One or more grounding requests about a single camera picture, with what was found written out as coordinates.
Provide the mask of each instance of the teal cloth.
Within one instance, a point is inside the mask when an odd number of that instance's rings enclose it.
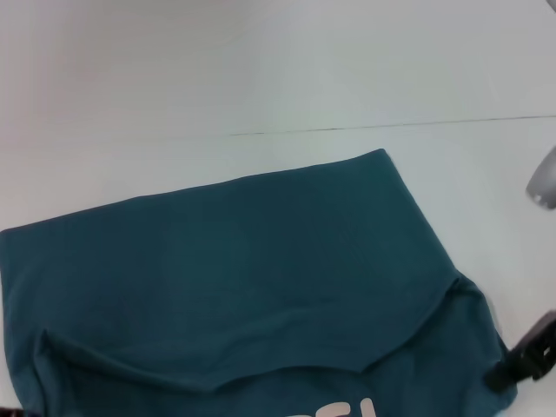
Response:
[[[384,150],[0,234],[5,346],[45,417],[493,417],[504,354]]]

